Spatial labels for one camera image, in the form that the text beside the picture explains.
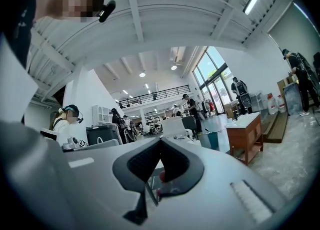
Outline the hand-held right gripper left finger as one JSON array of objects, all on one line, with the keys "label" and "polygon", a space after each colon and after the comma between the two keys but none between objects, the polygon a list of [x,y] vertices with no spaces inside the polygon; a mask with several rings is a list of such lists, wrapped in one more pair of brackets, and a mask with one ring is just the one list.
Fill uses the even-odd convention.
[{"label": "hand-held right gripper left finger", "polygon": [[149,185],[154,178],[154,171],[160,162],[161,139],[145,139],[145,144],[118,157],[112,171],[121,186],[128,191],[139,194],[135,209],[126,212],[123,217],[137,225],[141,225],[148,217],[146,193],[155,205],[158,200]]}]

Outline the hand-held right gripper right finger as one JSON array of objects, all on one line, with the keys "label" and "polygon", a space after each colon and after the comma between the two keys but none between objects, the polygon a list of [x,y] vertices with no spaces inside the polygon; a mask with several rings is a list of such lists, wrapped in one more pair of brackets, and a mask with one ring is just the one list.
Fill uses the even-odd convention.
[{"label": "hand-held right gripper right finger", "polygon": [[160,198],[186,194],[201,180],[205,166],[189,148],[194,145],[163,138],[160,145],[160,160],[166,182],[157,190]]}]

